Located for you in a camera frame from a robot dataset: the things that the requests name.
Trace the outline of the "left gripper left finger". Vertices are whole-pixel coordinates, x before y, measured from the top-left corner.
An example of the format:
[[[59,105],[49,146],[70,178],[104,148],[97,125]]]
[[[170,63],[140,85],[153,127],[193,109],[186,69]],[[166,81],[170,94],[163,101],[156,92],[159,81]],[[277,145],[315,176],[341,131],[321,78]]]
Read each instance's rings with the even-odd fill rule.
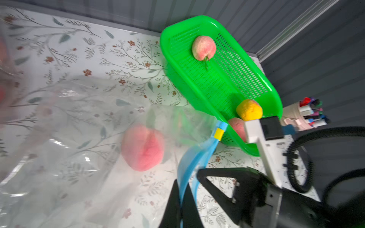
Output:
[[[159,228],[179,228],[180,223],[181,206],[179,186],[177,180],[175,180]]]

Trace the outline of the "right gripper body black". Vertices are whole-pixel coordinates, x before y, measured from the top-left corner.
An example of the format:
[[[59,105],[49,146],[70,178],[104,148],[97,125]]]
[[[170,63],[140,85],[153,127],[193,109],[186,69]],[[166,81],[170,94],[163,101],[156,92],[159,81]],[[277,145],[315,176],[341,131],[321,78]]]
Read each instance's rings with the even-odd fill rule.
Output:
[[[232,198],[232,221],[241,228],[363,228],[365,194],[331,207],[327,197],[343,181],[364,177],[348,172],[330,183],[321,202],[271,184],[261,173],[238,175]]]

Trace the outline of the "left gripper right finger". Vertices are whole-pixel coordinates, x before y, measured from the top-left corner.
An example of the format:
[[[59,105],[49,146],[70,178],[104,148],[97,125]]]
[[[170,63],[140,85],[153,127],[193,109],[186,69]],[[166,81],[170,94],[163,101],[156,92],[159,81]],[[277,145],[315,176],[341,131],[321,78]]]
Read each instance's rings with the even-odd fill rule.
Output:
[[[188,184],[182,201],[182,228],[203,228],[196,203]]]

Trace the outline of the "pink peach bottom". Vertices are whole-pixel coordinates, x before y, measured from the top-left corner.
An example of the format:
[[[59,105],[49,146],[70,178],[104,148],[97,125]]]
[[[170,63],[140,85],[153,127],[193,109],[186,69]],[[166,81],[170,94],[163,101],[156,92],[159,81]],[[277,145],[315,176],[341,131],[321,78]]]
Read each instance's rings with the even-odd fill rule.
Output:
[[[229,120],[229,124],[238,136],[246,142],[245,122],[240,118],[232,118]]]

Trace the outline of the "pink peach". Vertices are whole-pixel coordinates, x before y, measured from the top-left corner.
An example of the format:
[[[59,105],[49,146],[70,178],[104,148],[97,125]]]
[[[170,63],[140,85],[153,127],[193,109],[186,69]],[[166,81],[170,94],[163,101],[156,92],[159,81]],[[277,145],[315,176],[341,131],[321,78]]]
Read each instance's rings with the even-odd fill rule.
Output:
[[[232,118],[229,120],[229,124],[238,136],[246,142],[245,122],[240,118]]]
[[[123,136],[121,155],[133,170],[147,171],[162,161],[164,137],[156,129],[140,124],[132,126]]]
[[[210,61],[215,55],[216,44],[209,36],[198,36],[192,46],[192,53],[198,61]]]

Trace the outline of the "yellow peach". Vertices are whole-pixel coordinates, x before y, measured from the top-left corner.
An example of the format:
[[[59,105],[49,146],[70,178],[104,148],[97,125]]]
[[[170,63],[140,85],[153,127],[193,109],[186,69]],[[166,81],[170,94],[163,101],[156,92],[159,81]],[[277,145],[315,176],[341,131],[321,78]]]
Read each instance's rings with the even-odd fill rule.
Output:
[[[252,121],[263,117],[263,109],[254,100],[246,99],[236,108],[236,113],[243,121]]]

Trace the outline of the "pink peach top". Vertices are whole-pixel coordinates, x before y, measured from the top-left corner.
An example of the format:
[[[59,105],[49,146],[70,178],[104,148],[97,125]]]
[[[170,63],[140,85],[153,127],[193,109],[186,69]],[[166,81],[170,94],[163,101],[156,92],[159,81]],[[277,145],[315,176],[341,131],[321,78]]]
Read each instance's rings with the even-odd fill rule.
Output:
[[[215,55],[216,44],[209,36],[198,36],[192,46],[192,53],[198,61],[210,61]]]

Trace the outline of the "clear zip-top bag blue zipper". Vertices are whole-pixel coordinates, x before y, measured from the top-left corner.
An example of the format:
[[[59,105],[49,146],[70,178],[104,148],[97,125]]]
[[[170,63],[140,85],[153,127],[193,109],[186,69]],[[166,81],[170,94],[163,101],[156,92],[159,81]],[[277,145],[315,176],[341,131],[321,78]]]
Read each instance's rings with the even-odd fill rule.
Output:
[[[1,21],[1,124],[19,116],[16,106],[24,93],[23,84],[6,39],[5,23]]]

